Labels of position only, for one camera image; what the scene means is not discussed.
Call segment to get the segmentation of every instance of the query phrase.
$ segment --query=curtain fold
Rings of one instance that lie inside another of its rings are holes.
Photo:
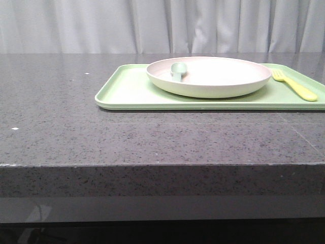
[[[0,53],[322,52],[324,0],[2,0]]]

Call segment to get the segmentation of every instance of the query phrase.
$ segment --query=dark floor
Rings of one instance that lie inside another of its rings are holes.
[[[325,218],[0,224],[0,244],[12,243],[325,244]]]

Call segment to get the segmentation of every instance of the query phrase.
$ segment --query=green tray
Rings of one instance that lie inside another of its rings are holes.
[[[318,95],[318,100],[301,99],[284,82],[273,79],[261,89],[240,97],[201,99],[164,91],[151,83],[148,65],[120,66],[96,94],[96,103],[109,110],[325,110],[325,86],[277,64],[263,64],[283,70],[289,77]]]

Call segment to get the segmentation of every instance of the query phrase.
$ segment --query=countertop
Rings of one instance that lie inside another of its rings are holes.
[[[119,66],[187,55],[0,54],[0,197],[324,196],[322,111],[96,105]],[[325,53],[195,55],[282,64],[325,83]]]

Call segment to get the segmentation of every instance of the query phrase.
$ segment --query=fork handle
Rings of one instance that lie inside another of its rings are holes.
[[[309,89],[307,89],[306,87],[298,84],[297,82],[295,82],[294,80],[292,80],[289,77],[286,77],[284,79],[284,81],[291,86],[291,88],[303,99],[313,102],[317,100],[317,95],[315,93],[313,93],[312,91],[310,91]]]

